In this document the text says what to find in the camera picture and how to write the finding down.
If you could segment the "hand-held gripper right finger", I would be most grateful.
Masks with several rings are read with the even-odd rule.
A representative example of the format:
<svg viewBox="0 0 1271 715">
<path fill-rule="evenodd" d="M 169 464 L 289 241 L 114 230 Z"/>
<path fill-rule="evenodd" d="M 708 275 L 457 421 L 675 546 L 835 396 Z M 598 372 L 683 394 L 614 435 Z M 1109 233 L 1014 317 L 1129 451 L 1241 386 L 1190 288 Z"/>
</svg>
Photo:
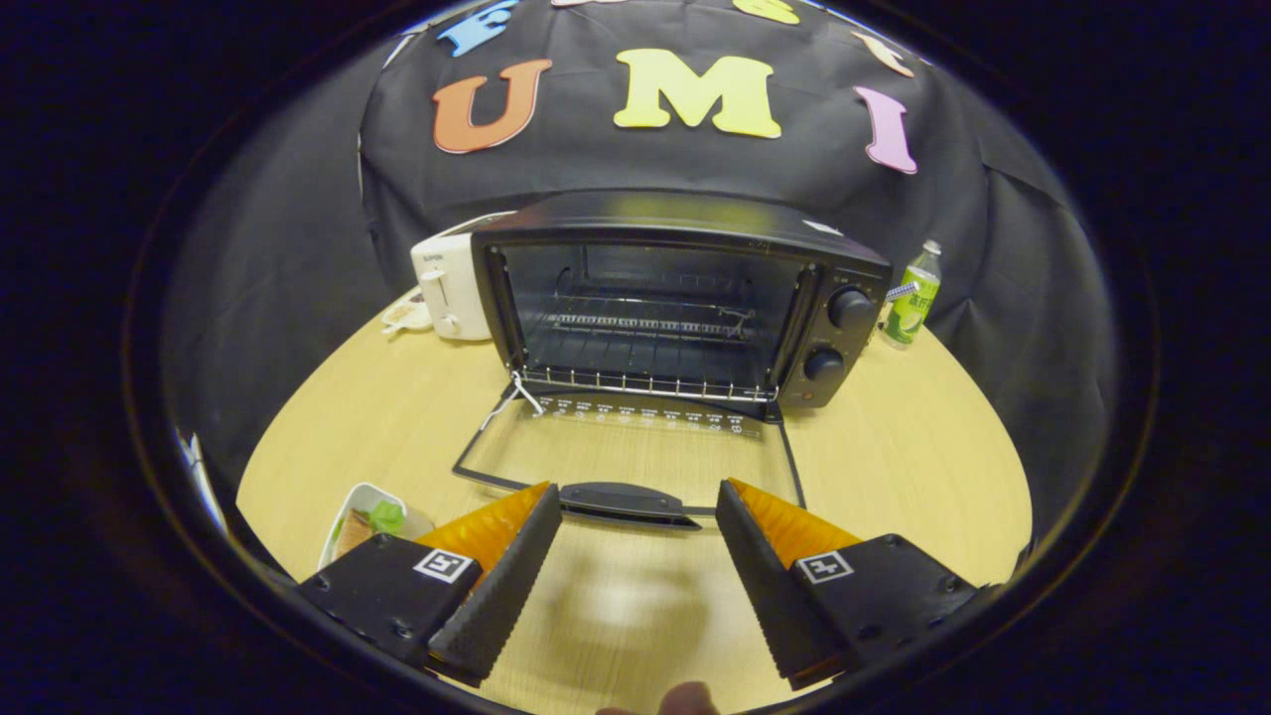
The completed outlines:
<svg viewBox="0 0 1271 715">
<path fill-rule="evenodd" d="M 736 479 L 716 516 L 777 673 L 791 688 L 899 660 L 994 592 L 899 533 L 859 538 Z"/>
</svg>

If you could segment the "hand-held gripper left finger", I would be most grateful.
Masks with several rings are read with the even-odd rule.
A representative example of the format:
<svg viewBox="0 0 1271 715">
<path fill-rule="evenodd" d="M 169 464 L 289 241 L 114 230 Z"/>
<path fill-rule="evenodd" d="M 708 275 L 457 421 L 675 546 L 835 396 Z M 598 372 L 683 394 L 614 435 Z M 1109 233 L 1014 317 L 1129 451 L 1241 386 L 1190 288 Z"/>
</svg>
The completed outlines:
<svg viewBox="0 0 1271 715">
<path fill-rule="evenodd" d="M 540 483 L 409 540 L 374 533 L 302 580 L 319 612 L 418 669 L 491 677 L 562 525 Z"/>
</svg>

